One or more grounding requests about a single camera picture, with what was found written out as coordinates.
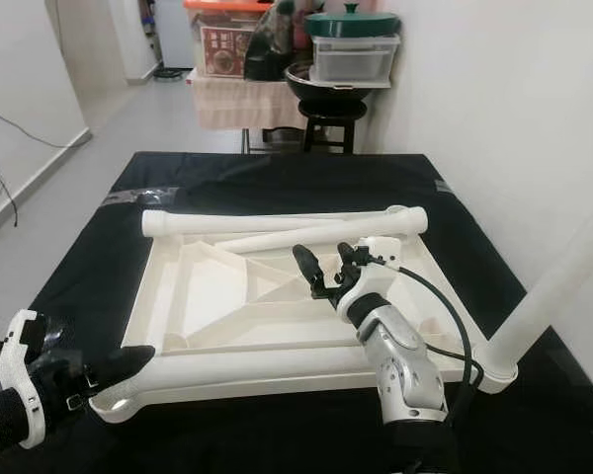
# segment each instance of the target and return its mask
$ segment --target clear plastic box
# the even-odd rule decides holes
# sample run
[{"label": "clear plastic box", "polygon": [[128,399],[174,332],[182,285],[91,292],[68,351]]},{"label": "clear plastic box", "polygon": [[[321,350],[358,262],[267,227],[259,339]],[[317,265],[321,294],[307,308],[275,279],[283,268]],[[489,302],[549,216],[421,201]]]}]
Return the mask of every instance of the clear plastic box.
[{"label": "clear plastic box", "polygon": [[377,38],[313,37],[315,80],[328,85],[390,87],[398,35]]}]

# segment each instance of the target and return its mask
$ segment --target wooden stool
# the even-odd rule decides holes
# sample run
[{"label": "wooden stool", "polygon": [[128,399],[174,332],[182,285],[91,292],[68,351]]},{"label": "wooden stool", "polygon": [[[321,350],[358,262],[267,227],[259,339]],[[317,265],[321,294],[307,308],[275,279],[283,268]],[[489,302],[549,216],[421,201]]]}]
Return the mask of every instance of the wooden stool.
[{"label": "wooden stool", "polygon": [[[356,120],[367,113],[367,106],[361,101],[300,101],[298,111],[307,117],[307,129],[303,140],[303,151],[311,151],[312,145],[342,146],[343,153],[354,153],[354,128]],[[343,141],[314,139],[314,127],[320,125],[344,128]]]}]

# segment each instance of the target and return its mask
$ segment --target green pot lid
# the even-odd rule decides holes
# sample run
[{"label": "green pot lid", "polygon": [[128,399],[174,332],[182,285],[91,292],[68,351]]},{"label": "green pot lid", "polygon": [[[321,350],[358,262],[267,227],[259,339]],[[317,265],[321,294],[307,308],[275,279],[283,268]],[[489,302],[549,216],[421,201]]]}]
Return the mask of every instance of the green pot lid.
[{"label": "green pot lid", "polygon": [[346,13],[316,13],[305,18],[305,31],[313,37],[366,38],[394,35],[400,21],[392,13],[357,13],[346,3]]}]

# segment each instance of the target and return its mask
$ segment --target white tray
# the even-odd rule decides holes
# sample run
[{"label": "white tray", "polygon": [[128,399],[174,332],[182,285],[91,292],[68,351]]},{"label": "white tray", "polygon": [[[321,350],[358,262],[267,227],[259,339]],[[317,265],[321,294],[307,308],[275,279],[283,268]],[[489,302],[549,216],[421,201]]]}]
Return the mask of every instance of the white tray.
[{"label": "white tray", "polygon": [[[354,328],[329,302],[310,298],[291,249],[234,255],[211,245],[246,235],[256,234],[154,239],[123,345],[150,344],[156,355],[137,376],[91,399],[101,418],[123,422],[150,404],[375,386]],[[401,264],[446,294],[473,345],[485,341],[421,239],[394,237],[403,244]],[[310,248],[333,285],[336,243]],[[429,344],[462,351],[449,313],[424,287],[400,275],[386,298]],[[445,381],[461,380],[460,362],[430,357]]]}]

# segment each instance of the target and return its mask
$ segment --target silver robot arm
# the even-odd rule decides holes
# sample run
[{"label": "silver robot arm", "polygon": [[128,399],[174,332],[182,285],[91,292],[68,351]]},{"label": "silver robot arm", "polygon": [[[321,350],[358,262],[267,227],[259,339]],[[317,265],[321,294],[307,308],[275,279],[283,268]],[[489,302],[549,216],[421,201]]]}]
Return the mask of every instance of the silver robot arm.
[{"label": "silver robot arm", "polygon": [[326,287],[316,257],[293,248],[314,299],[328,299],[351,323],[376,373],[381,414],[390,444],[391,472],[459,472],[456,443],[444,423],[448,407],[439,368],[427,356],[423,338],[384,297],[398,273],[384,261],[400,262],[401,243],[389,237],[361,239],[356,249],[338,245],[342,267]]}]

